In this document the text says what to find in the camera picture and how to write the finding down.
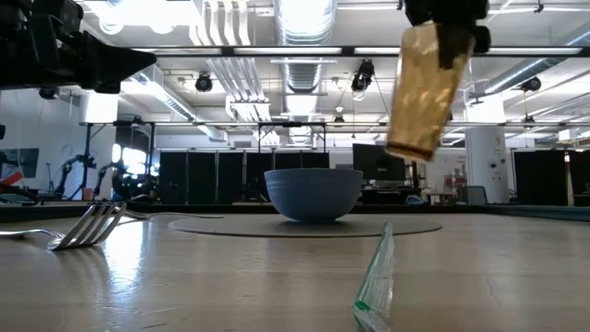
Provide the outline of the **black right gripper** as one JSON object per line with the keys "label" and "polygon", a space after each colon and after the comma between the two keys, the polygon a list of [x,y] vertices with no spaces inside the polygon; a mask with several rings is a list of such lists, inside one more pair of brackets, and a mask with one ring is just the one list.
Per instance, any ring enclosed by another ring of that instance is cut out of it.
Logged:
{"label": "black right gripper", "polygon": [[488,15],[489,0],[404,0],[403,7],[412,26],[428,21],[437,23],[441,69],[453,69],[456,61],[466,61],[472,50],[473,34],[474,53],[487,53],[490,49],[491,35],[487,27],[476,26],[473,34],[463,27],[475,26]]}

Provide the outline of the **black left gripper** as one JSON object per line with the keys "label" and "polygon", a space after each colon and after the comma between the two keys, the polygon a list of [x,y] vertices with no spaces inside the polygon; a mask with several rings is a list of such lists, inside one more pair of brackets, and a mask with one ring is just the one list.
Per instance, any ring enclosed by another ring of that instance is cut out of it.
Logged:
{"label": "black left gripper", "polygon": [[108,45],[83,32],[84,10],[72,0],[1,0],[1,88],[27,89],[74,85],[119,93],[121,83],[154,65],[157,56]]}

